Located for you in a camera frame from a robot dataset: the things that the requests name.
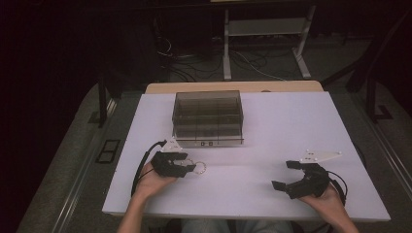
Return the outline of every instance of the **cable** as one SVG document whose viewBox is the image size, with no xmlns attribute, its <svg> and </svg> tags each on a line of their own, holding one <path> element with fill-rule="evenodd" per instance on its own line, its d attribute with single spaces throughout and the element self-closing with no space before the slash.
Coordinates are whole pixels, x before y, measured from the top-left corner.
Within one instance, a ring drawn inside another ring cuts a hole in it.
<svg viewBox="0 0 412 233">
<path fill-rule="evenodd" d="M 175 59 L 175 63 L 177 63 L 177 64 L 182 64 L 182 65 L 197 64 L 197 63 L 205 62 L 205 60 L 208 60 L 210 55 L 213 56 L 213 55 L 217 55 L 217 54 L 221 54 L 221 53 L 223 53 L 223 49 L 212 50 L 212 53 L 208 53 L 208 54 L 203 54 L 201 52 L 198 52 L 196 54 L 174 56 L 173 58 Z M 189 61 L 189 62 L 178 61 L 178 60 L 187 59 L 187 58 L 197 58 L 199 60 L 194 60 L 194 61 Z"/>
<path fill-rule="evenodd" d="M 173 56 L 173 52 L 170 52 L 170 50 L 172 50 L 172 43 L 170 43 L 170 41 L 167 40 L 167 39 L 164 38 L 164 37 L 157 37 L 157 38 L 166 41 L 167 44 L 168 44 L 168 46 L 169 46 L 169 48 L 167 49 L 166 52 L 158 51 L 157 53 L 160 54 L 160 55 L 172 57 L 172 56 Z"/>
<path fill-rule="evenodd" d="M 175 72 L 175 73 L 181 72 L 181 73 L 189 76 L 189 78 L 191 78 L 195 83 L 197 82 L 197 80 L 196 80 L 191 74 L 189 74 L 188 72 L 185 72 L 185 71 L 183 71 L 183 70 L 174 68 L 174 67 L 172 67 L 172 66 L 170 66 L 169 69 L 170 69 L 171 71 Z"/>
<path fill-rule="evenodd" d="M 140 181 L 140 179 L 145 176 L 147 173 L 143 174 L 143 176 L 140 176 L 142 173 L 143 166 L 146 164 L 146 160 L 148 160 L 149 154 L 151 154 L 151 151 L 156 147 L 156 146 L 161 146 L 163 147 L 166 144 L 166 140 L 162 142 L 157 142 L 153 144 L 148 151 L 145 152 L 145 155 L 143 155 L 142 161 L 140 161 L 139 167 L 137 168 L 136 175 L 134 175 L 133 179 L 133 186 L 131 187 L 131 196 L 133 196 L 134 191 L 136 190 L 136 185 Z"/>
<path fill-rule="evenodd" d="M 240 52 L 238 52 L 238 51 L 234 51 L 234 50 L 231 50 L 231 52 L 234 52 L 234 53 L 240 55 L 241 57 L 243 57 L 243 59 L 245 59 L 245 61 L 247 61 L 247 62 L 249 63 L 249 65 L 250 65 L 256 72 L 258 72 L 258 73 L 260 73 L 260 74 L 262 74 L 262 75 L 264 75 L 264 76 L 270 77 L 270 78 L 274 78 L 274 79 L 281 80 L 281 81 L 286 81 L 286 80 L 284 80 L 284 79 L 282 79 L 282 78 L 279 78 L 279 77 L 276 77 L 276 76 L 271 76 L 271 75 L 268 75 L 268 74 L 265 74 L 265 73 L 261 72 L 261 71 L 258 70 L 252 63 L 250 63 L 249 60 L 248 60 L 242 53 L 240 53 Z"/>
<path fill-rule="evenodd" d="M 236 57 L 236 56 L 231 56 L 231 57 L 230 57 L 230 61 L 233 61 L 233 63 L 235 63 L 238 67 L 240 67 L 240 68 L 242 68 L 242 69 L 245 69 L 245 70 L 248 70 L 248 71 L 255 71 L 254 69 L 250 68 L 249 64 L 248 64 L 247 62 L 245 62 L 243 59 L 241 59 L 241 60 L 238 61 L 238 57 Z M 239 64 L 238 62 L 242 62 L 242 63 L 248 64 L 248 67 L 244 67 L 244 66 L 242 66 L 241 64 Z"/>
<path fill-rule="evenodd" d="M 184 82 L 186 82 L 186 83 L 189 82 L 188 78 L 186 78 L 186 77 L 185 77 L 184 75 L 182 75 L 181 73 L 176 72 L 176 71 L 173 71 L 173 70 L 170 70 L 170 72 L 173 72 L 173 73 L 175 73 L 176 75 L 178 75 L 178 76 L 181 78 L 182 81 L 184 81 Z"/>
<path fill-rule="evenodd" d="M 191 69 L 191 70 L 194 71 L 194 74 L 195 74 L 195 76 L 196 76 L 197 78 L 202 79 L 202 80 L 207 80 L 207 79 L 210 79 L 212 76 L 218 74 L 216 71 L 218 71 L 219 68 L 221 68 L 221 66 L 222 66 L 222 61 L 223 61 L 223 57 L 220 56 L 218 65 L 217 65 L 215 68 L 213 68 L 212 70 L 201 70 L 201 69 L 198 69 L 198 68 L 196 68 L 196 67 L 194 67 L 194 66 L 192 66 L 192 65 L 190 65 L 190 64 L 185 64 L 185 63 L 182 63 L 182 64 L 179 64 L 179 63 L 178 63 L 178 64 L 176 64 L 176 65 L 187 66 L 187 67 L 181 68 L 181 69 Z M 198 74 L 198 72 L 202 72 L 202 73 L 212 73 L 212 74 L 210 74 L 210 75 L 207 76 L 207 77 L 202 77 L 202 76 L 200 76 L 200 75 Z"/>
<path fill-rule="evenodd" d="M 151 170 L 149 170 L 148 172 L 146 172 L 145 174 L 143 174 L 142 176 L 139 177 L 139 181 L 137 183 L 140 182 L 140 180 L 142 180 L 142 178 L 146 175 L 148 175 L 148 173 L 150 173 L 151 171 L 153 171 L 155 168 L 152 168 Z"/>
<path fill-rule="evenodd" d="M 240 49 L 237 48 L 235 42 L 236 42 L 236 40 L 232 40 L 231 43 L 230 43 L 230 47 L 231 47 L 232 50 L 234 50 L 235 52 L 239 52 Z M 271 50 L 266 50 L 266 52 L 265 52 L 264 54 L 261 54 L 261 53 L 259 53 L 259 52 L 257 52 L 257 51 L 250 50 L 250 48 L 251 48 L 250 40 L 248 41 L 248 43 L 246 43 L 246 47 L 247 47 L 247 49 L 248 49 L 247 52 L 250 53 L 251 55 L 257 56 L 257 58 L 255 58 L 255 59 L 249 59 L 249 60 L 248 60 L 249 63 L 248 63 L 248 62 L 244 62 L 244 61 L 243 61 L 243 60 L 245 59 L 245 58 L 243 57 L 242 62 L 248 64 L 249 66 L 252 64 L 252 66 L 254 66 L 254 68 L 256 68 L 256 69 L 259 69 L 259 68 L 261 68 L 261 67 L 263 67 L 263 66 L 266 66 L 266 65 L 267 65 L 267 58 L 270 58 L 270 57 L 282 57 L 282 56 L 286 56 L 286 55 L 288 55 L 289 53 L 292 52 L 292 50 L 286 50 L 286 51 L 283 51 L 283 52 L 281 52 L 281 53 L 279 53 L 279 54 L 273 54 L 273 55 L 271 55 L 270 53 L 271 53 L 272 51 L 274 51 L 274 49 L 271 49 Z M 258 64 L 258 61 L 260 61 L 260 60 L 262 60 L 262 59 L 263 59 L 263 64 Z M 245 67 L 241 66 L 235 59 L 232 59 L 232 61 L 233 61 L 236 65 L 238 65 L 240 68 L 246 69 Z M 296 71 L 296 67 L 295 67 L 295 69 L 293 70 L 293 72 L 284 71 L 284 72 L 287 72 L 288 75 L 287 75 L 287 76 L 283 76 L 283 77 L 294 77 L 295 71 Z M 279 79 L 279 76 L 267 75 L 267 74 L 263 74 L 263 75 L 269 76 L 269 77 L 271 77 L 271 78 Z"/>
<path fill-rule="evenodd" d="M 346 197 L 348 196 L 348 186 L 346 185 L 345 181 L 341 177 L 339 177 L 339 175 L 337 175 L 336 173 L 330 172 L 330 171 L 327 171 L 327 172 L 335 175 L 336 177 L 340 179 L 340 181 L 343 182 L 343 184 L 345 185 L 345 199 L 346 199 Z"/>
</svg>

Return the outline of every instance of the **white table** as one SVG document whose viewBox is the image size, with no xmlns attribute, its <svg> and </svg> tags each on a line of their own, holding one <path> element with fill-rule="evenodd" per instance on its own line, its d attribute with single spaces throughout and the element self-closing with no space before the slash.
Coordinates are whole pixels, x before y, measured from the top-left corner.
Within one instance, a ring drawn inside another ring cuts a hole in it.
<svg viewBox="0 0 412 233">
<path fill-rule="evenodd" d="M 343 154 L 321 166 L 337 173 L 349 186 L 346 209 L 350 217 L 361 221 L 390 219 L 327 92 L 242 92 L 241 98 L 244 145 L 184 149 L 189 158 L 205 162 L 207 171 L 203 175 L 189 173 L 167 186 L 148 203 L 146 215 L 318 219 L 306 204 L 274 190 L 271 181 L 301 180 L 303 172 L 288 169 L 285 162 L 299 159 L 306 150 L 327 150 Z M 142 96 L 104 213 L 125 212 L 144 152 L 172 135 L 174 99 L 175 94 Z"/>
</svg>

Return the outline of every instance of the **transparent storage container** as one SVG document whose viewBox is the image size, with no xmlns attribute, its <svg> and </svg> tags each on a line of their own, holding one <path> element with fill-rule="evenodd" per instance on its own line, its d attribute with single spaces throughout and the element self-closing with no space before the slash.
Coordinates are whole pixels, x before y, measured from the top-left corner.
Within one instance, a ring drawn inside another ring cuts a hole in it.
<svg viewBox="0 0 412 233">
<path fill-rule="evenodd" d="M 183 148 L 243 144 L 238 90 L 176 93 L 173 136 Z"/>
</svg>

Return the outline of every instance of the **gray carpet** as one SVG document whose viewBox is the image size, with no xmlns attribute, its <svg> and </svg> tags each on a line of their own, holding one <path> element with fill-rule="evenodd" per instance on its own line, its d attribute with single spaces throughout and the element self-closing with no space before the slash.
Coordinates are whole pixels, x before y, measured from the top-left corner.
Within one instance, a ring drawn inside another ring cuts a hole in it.
<svg viewBox="0 0 412 233">
<path fill-rule="evenodd" d="M 340 37 L 310 39 L 305 49 L 304 58 L 313 80 L 321 81 L 359 58 L 368 45 L 367 41 L 349 41 L 341 45 Z M 297 66 L 289 52 L 294 40 L 280 38 L 278 41 L 264 42 L 265 48 L 252 50 L 251 44 L 238 44 L 234 50 L 241 52 L 249 60 L 266 54 L 265 59 L 254 61 L 261 66 L 260 71 L 270 76 L 286 80 L 300 80 Z M 174 64 L 174 69 L 183 70 L 199 82 L 214 82 L 223 79 L 220 63 L 221 52 L 206 60 L 201 56 L 187 56 Z M 273 77 L 258 74 L 242 57 L 232 61 L 232 79 L 234 81 L 276 80 Z M 188 75 L 172 72 L 170 82 L 182 82 Z M 409 156 L 412 142 L 412 120 L 397 104 L 392 95 L 383 86 L 378 86 L 378 104 L 385 105 L 394 119 L 379 120 L 373 125 L 364 115 L 364 92 L 351 94 L 344 85 L 350 74 L 326 87 L 330 92 L 336 108 L 360 154 L 365 158 L 365 166 L 374 182 L 386 208 L 391 215 L 389 222 L 360 223 L 361 232 L 407 232 L 412 228 L 409 219 L 412 214 L 412 202 L 391 164 L 386 150 L 376 137 L 376 127 L 382 131 L 393 150 L 403 163 L 411 168 Z M 120 217 L 109 216 L 101 212 L 111 178 L 116 170 L 121 148 L 128 128 L 137 108 L 139 92 L 126 92 L 116 101 L 116 108 L 103 128 L 89 123 L 90 117 L 97 111 L 97 88 L 90 91 L 79 108 L 55 159 L 46 174 L 18 232 L 115 232 Z M 112 163 L 101 164 L 94 160 L 106 140 L 120 140 Z M 72 203 L 68 208 L 66 201 Z M 151 221 L 152 225 L 161 225 L 161 221 Z M 320 222 L 300 222 L 306 232 L 315 228 Z"/>
</svg>

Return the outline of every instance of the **human hand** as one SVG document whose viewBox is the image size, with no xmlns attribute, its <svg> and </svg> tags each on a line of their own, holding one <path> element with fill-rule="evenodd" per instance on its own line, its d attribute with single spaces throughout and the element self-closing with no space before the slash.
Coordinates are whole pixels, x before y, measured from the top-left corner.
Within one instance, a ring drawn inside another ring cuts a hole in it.
<svg viewBox="0 0 412 233">
<path fill-rule="evenodd" d="M 147 163 L 140 176 L 143 176 L 137 183 L 136 191 L 133 196 L 138 193 L 141 197 L 149 198 L 159 193 L 169 184 L 175 182 L 177 178 L 173 177 L 161 177 L 152 166 L 152 163 Z"/>
<path fill-rule="evenodd" d="M 339 194 L 332 184 L 329 184 L 320 197 L 309 195 L 301 197 L 299 200 L 315 209 L 321 218 L 331 224 L 338 232 L 359 232 L 349 218 Z"/>
</svg>

